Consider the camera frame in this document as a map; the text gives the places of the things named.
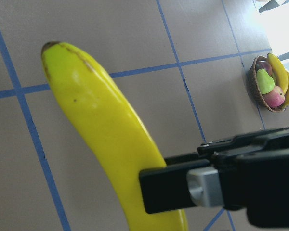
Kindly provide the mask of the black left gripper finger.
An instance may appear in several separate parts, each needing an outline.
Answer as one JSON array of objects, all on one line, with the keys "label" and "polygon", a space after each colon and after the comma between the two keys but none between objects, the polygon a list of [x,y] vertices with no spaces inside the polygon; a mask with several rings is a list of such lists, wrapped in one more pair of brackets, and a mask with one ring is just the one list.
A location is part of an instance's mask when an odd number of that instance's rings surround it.
[{"label": "black left gripper finger", "polygon": [[289,127],[202,144],[139,174],[148,214],[190,207],[246,210],[259,228],[289,228]]}]

